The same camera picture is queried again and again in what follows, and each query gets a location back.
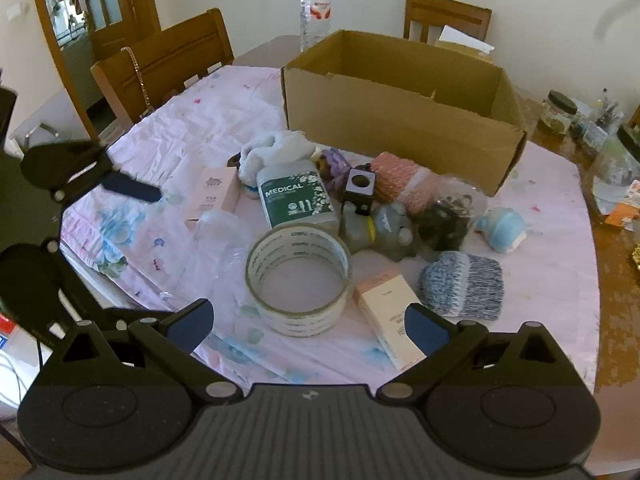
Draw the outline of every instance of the pink knitted item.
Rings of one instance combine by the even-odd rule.
[[[410,216],[419,215],[436,193],[440,176],[407,158],[380,153],[371,162],[379,202],[400,202]]]

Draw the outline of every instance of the blue knitted sock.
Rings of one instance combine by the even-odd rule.
[[[490,258],[444,251],[418,280],[418,298],[441,316],[495,320],[502,310],[500,264]]]

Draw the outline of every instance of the chain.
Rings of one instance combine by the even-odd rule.
[[[145,82],[142,81],[142,72],[140,72],[140,66],[138,65],[138,60],[136,59],[135,54],[133,54],[133,50],[131,49],[131,47],[123,46],[120,50],[124,50],[129,54],[129,57],[131,58],[131,62],[133,63],[133,69],[136,71],[136,76],[138,76],[138,81],[140,82],[140,88],[142,88],[142,96],[145,98],[145,105],[146,105],[145,112],[142,115],[140,115],[140,118],[144,119],[145,117],[147,117],[148,115],[151,115],[154,112],[154,108],[152,107],[151,102],[149,102],[149,96],[146,93]]]

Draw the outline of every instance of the plastic water bottle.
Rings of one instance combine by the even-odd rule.
[[[329,35],[330,0],[300,0],[300,51],[314,46]]]

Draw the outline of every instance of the plastic bag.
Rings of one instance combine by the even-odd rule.
[[[250,226],[222,210],[204,213],[183,252],[172,286],[161,293],[172,310],[207,298],[214,307],[214,332],[230,333],[236,311],[252,300],[244,282],[244,266],[255,237]],[[196,354],[209,367],[219,368],[220,357],[201,344]]]

